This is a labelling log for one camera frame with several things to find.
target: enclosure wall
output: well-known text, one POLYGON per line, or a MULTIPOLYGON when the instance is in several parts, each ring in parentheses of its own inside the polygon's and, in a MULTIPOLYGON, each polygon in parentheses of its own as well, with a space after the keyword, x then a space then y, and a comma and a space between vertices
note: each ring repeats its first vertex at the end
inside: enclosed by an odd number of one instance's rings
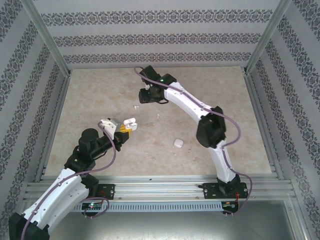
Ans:
POLYGON ((0 1, 0 239, 35 178, 65 78, 18 0, 0 1))
POLYGON ((279 0, 37 0, 70 69, 246 66, 279 0))
POLYGON ((251 73, 286 179, 320 239, 320 1, 294 0, 251 73))

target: patterned wallpaper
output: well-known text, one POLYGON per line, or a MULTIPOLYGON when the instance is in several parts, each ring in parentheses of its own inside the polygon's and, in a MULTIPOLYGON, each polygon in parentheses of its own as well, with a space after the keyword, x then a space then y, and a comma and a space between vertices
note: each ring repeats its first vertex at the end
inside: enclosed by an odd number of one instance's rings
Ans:
POLYGON ((289 5, 251 76, 311 239, 320 239, 320 7, 289 5))
POLYGON ((34 3, 70 69, 245 67, 279 0, 34 3))
POLYGON ((32 182, 64 76, 20 1, 0 1, 0 239, 32 182))

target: beige floor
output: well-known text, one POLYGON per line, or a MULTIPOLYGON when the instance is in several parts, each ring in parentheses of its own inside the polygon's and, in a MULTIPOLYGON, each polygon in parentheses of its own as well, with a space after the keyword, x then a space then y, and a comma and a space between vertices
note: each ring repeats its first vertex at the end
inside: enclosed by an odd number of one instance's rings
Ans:
MULTIPOLYGON (((156 71, 171 74, 195 97, 213 107, 220 106, 239 123, 242 138, 228 148, 237 171, 271 172, 240 67, 176 67, 156 71)), ((98 129, 97 123, 106 118, 121 121, 136 118, 138 128, 117 152, 113 166, 95 175, 215 174, 208 150, 196 139, 197 124, 171 102, 140 104, 138 93, 143 87, 132 68, 73 70, 45 175, 57 176, 82 131, 98 129), (173 146, 176 138, 184 140, 181 149, 173 146)), ((236 128, 228 121, 226 127, 226 140, 233 140, 236 128)), ((109 163, 112 152, 97 160, 96 168, 109 163)))

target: yellow object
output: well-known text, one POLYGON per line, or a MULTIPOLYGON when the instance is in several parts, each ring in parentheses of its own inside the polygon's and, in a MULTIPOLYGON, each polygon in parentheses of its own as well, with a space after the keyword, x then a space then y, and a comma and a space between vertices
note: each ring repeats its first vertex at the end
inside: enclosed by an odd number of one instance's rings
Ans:
POLYGON ((120 127, 120 133, 129 133, 129 138, 131 137, 132 129, 131 128, 126 128, 124 124, 121 125, 120 127))

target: striped wall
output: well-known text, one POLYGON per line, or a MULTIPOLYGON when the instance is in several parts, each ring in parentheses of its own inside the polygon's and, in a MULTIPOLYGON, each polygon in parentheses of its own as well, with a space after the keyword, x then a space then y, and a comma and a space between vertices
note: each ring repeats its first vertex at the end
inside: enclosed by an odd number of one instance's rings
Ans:
POLYGON ((32 182, 65 77, 18 0, 0 1, 0 239, 32 182))
POLYGON ((320 0, 293 0, 251 73, 286 179, 320 239, 320 0))
POLYGON ((70 69, 245 67, 279 0, 36 0, 70 69))

